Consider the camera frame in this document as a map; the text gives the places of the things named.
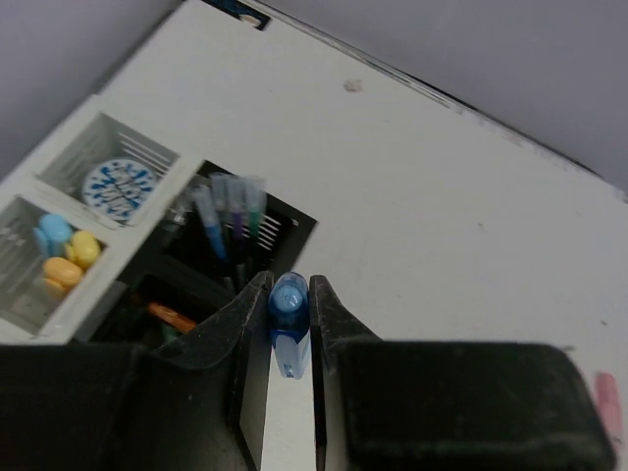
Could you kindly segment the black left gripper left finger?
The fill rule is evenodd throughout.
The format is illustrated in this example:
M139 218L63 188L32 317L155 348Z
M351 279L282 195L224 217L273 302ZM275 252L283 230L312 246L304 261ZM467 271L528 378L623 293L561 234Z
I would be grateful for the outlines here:
M101 469L260 469L273 281L272 273L258 273L190 333L134 351Z

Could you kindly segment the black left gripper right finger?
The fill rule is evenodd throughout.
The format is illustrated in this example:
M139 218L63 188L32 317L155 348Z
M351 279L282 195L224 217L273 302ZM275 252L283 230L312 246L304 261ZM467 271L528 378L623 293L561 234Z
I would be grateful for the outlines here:
M382 340L309 282L320 470L612 470L587 386L559 348Z

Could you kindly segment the blue correction tape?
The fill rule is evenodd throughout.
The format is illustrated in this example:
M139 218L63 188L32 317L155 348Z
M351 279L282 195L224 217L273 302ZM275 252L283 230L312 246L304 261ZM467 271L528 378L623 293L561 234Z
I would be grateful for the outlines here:
M270 337L284 378L300 380L310 358L308 285L295 273L281 275L271 289L268 304Z

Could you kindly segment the orange cap highlighter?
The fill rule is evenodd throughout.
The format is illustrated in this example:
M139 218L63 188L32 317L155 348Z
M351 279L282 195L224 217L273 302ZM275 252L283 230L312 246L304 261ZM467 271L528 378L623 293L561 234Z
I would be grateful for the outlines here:
M42 265L43 286L51 299L62 299L83 279L84 271L77 264L62 258L51 257Z

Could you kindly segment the yellow cap highlighter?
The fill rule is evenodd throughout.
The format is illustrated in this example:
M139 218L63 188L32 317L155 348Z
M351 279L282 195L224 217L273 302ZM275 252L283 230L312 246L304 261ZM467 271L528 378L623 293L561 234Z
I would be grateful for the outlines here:
M99 241L89 231L74 232L65 244L65 258L84 271L96 263L101 253Z

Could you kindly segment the blue ink pen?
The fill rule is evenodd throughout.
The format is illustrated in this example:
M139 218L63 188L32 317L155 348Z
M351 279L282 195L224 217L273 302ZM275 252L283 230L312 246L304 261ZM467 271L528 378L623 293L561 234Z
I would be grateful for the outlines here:
M206 185L197 186L192 191L192 200L214 253L221 262L226 263L228 252L223 241L221 222L214 207L209 187Z

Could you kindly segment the purple ink pen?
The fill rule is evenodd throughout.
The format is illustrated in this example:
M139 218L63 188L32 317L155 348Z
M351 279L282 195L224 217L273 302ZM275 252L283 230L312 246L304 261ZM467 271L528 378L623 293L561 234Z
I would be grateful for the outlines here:
M244 190L243 181L238 176L227 179L229 212L232 219L233 236L236 240L243 239Z

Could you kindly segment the black ink pen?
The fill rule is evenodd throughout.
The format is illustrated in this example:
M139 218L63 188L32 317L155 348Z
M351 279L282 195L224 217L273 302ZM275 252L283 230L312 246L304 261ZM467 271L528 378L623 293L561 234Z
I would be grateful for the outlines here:
M232 246L234 242L233 217L230 206L230 179L231 176L225 173L213 173L210 176L213 200L223 226L227 246Z

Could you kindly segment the green ink pen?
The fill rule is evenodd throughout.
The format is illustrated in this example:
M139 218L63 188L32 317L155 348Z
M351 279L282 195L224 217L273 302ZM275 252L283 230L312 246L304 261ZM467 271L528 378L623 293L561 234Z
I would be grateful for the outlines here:
M259 177L244 179L244 199L247 212L249 235L259 236L260 224L266 210L265 180Z

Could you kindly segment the blue cap highlighter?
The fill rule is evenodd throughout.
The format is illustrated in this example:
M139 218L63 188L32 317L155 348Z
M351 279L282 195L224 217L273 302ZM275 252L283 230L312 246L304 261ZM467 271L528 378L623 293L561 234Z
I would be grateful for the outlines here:
M33 228L33 235L45 258L64 257L73 229L62 216L47 213L39 218L38 225Z

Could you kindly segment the white blue round jar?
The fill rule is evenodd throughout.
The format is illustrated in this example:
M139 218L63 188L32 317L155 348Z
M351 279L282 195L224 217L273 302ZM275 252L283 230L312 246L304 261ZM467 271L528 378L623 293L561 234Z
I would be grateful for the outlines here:
M97 165L84 178L82 202L95 212L126 223L154 191L158 179L147 166L128 158Z

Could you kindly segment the green correction tape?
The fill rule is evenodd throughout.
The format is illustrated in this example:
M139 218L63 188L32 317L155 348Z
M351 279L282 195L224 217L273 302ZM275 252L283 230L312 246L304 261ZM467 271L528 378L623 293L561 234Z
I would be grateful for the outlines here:
M168 325L161 326L161 334L163 339L163 345L176 340L181 335L181 333L177 329Z

